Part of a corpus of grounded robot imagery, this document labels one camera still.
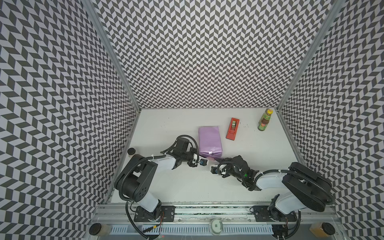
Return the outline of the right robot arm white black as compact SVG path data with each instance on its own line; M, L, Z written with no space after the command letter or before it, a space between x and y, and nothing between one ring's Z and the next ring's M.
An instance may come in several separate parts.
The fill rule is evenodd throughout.
M288 190L275 195L267 206L268 216L274 222L302 209L323 212L327 205L335 203L331 181L298 162L293 162L287 170L260 172L251 169L241 156L216 161L219 164L211 167L212 174L234 177L250 192Z

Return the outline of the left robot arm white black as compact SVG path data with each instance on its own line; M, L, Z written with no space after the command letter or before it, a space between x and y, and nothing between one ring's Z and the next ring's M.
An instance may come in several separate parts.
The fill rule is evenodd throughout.
M197 141L188 135L178 136L159 156L143 157L134 154L115 180L114 188L121 200L137 203L139 212L155 221L163 215L161 201L150 192L155 174L175 170L183 162L192 168L200 162Z

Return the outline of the pink wrapping paper sheet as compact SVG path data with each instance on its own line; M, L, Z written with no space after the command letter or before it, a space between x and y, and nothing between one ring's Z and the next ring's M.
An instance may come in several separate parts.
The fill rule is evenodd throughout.
M218 126L199 127L199 153L202 157L221 158L223 147Z

